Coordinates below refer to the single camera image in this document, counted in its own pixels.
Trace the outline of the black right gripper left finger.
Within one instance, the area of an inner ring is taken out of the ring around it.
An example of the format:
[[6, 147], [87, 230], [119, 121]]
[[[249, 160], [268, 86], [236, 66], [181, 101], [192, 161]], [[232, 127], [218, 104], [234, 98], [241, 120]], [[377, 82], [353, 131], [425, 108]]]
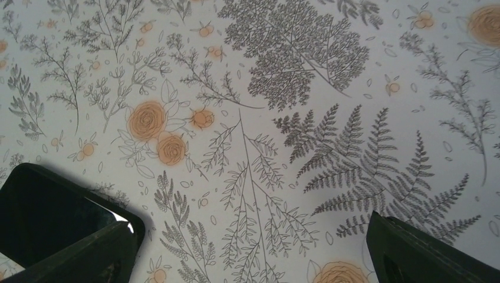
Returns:
[[3, 282], [128, 282], [137, 255], [131, 223], [118, 221]]

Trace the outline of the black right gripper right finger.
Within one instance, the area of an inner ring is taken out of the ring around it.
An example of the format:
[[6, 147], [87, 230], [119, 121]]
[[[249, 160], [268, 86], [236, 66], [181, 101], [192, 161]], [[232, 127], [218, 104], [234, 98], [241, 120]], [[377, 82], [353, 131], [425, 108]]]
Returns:
[[499, 282], [499, 270], [392, 216], [373, 212], [366, 237], [379, 282]]

